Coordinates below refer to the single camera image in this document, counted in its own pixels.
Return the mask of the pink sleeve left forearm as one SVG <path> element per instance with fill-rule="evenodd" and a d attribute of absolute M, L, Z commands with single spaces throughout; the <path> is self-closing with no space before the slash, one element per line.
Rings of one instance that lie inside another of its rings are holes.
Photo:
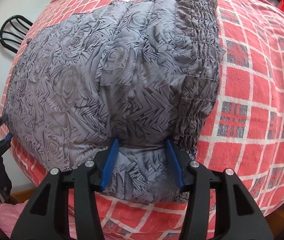
<path fill-rule="evenodd" d="M 28 199 L 22 202 L 12 195 L 9 196 L 7 203 L 0 202 L 0 229 L 9 238 L 27 203 Z"/>

